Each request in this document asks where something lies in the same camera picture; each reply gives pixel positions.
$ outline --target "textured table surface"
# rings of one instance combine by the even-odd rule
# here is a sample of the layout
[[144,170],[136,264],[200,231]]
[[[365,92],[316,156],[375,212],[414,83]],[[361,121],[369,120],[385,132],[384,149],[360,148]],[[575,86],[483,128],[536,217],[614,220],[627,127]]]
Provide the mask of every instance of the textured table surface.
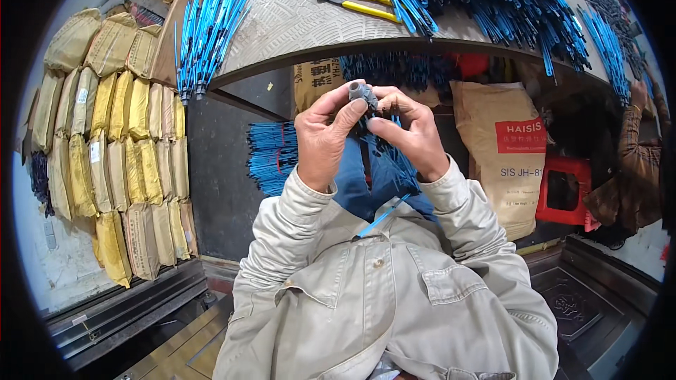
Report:
[[[568,0],[571,8],[587,7],[584,0]],[[214,76],[211,89],[224,84],[275,69],[276,67],[302,63],[320,57],[344,55],[346,48],[380,44],[408,50],[426,47],[434,50],[435,44],[443,51],[458,47],[459,51],[488,52],[512,58],[542,59],[539,52],[528,48],[503,47],[492,44],[481,33],[478,25],[463,12],[446,10],[437,18],[439,32],[434,43],[429,45],[424,38],[410,34],[402,24],[350,11],[328,2],[317,0],[249,0],[251,10],[232,39],[231,49],[220,72]],[[599,80],[608,82],[600,57],[596,52],[586,28],[587,51],[592,70],[588,71]]]

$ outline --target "blue jeans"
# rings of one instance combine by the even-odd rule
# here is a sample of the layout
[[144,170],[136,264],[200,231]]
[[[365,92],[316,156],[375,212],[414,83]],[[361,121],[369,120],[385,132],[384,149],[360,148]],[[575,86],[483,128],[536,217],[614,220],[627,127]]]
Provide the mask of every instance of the blue jeans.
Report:
[[[397,190],[394,179],[390,175],[386,165],[389,163],[373,154],[374,146],[368,145],[368,156],[371,164],[371,190],[368,190],[366,176],[364,175],[364,162],[359,149],[359,139],[348,137],[345,139],[345,151],[340,161],[335,183],[338,192],[333,197],[338,204],[353,215],[364,219],[368,223],[373,222],[376,210],[394,196],[401,197],[403,194]],[[424,194],[406,199],[406,203],[413,207],[427,220],[437,222],[437,217],[432,214],[434,206]]]

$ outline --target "hand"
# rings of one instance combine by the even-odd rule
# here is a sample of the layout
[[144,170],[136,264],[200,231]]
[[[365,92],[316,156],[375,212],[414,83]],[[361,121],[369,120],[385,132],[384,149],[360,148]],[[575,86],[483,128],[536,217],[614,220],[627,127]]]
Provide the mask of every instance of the hand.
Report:
[[[348,85],[353,82],[323,94],[294,120],[298,137],[298,176],[317,192],[328,192],[328,185],[338,173],[345,138],[367,111],[365,100],[348,100]],[[329,114],[341,106],[333,123],[327,125]]]
[[638,82],[634,80],[631,83],[631,105],[638,107],[641,112],[647,105],[647,87],[646,81]]
[[450,163],[439,139],[432,110],[407,97],[396,87],[374,87],[373,93],[380,100],[378,108],[399,104],[401,119],[404,123],[410,123],[410,129],[401,129],[396,123],[386,119],[371,118],[368,121],[368,130],[399,148],[426,182],[441,179],[448,171]]

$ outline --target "person's right hand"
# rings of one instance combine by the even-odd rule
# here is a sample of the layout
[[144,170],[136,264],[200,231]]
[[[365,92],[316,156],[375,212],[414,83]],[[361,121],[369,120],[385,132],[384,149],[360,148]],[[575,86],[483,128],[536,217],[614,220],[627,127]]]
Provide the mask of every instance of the person's right hand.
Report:
[[418,169],[425,182],[434,182],[444,176],[450,163],[444,153],[432,110],[407,97],[396,87],[374,87],[373,93],[380,100],[378,108],[398,104],[401,119],[403,123],[410,124],[410,129],[401,129],[386,119],[371,118],[368,130],[399,148]]
[[647,87],[646,81],[638,82],[634,80],[631,83],[631,105],[638,107],[641,111],[646,108],[647,105]]

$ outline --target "red label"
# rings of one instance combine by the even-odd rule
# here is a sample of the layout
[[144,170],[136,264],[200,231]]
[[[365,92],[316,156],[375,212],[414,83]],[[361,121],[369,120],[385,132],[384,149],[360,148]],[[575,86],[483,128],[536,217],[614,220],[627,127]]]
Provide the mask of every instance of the red label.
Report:
[[495,122],[497,152],[500,154],[544,153],[547,131],[541,118],[523,122]]

